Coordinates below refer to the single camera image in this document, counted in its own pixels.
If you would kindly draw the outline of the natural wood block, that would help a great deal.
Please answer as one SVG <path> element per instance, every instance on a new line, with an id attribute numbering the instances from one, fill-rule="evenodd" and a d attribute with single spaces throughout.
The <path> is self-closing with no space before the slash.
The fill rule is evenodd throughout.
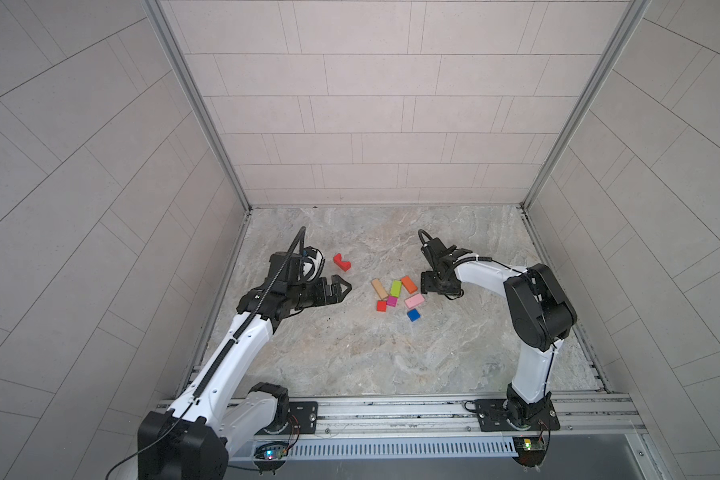
<path id="1" fill-rule="evenodd" d="M 385 301 L 388 298 L 389 294 L 387 293 L 386 289 L 384 288 L 382 282 L 379 279 L 373 279 L 371 281 L 371 285 L 380 300 Z"/>

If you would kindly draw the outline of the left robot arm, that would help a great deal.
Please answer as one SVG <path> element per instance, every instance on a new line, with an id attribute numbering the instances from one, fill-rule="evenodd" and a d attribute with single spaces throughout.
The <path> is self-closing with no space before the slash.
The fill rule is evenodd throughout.
<path id="1" fill-rule="evenodd" d="M 234 408 L 233 393 L 280 322 L 313 307 L 344 301 L 352 286 L 342 277 L 269 280 L 241 298 L 223 342 L 199 376 L 169 408 L 152 411 L 137 432 L 140 479 L 221 479 L 229 458 L 265 428 L 288 423 L 286 388 L 263 383 Z"/>

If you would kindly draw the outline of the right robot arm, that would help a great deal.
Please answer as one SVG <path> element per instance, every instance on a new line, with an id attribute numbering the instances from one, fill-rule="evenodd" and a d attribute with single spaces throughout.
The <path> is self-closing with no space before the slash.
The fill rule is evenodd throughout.
<path id="1" fill-rule="evenodd" d="M 541 263 L 509 266 L 455 245 L 447 247 L 423 229 L 418 238 L 430 266 L 421 274 L 421 292 L 456 300 L 464 294 L 464 283 L 491 291 L 506 300 L 512 326 L 522 342 L 504 402 L 476 405 L 470 411 L 498 428 L 557 430 L 549 381 L 578 316 L 550 267 Z"/>

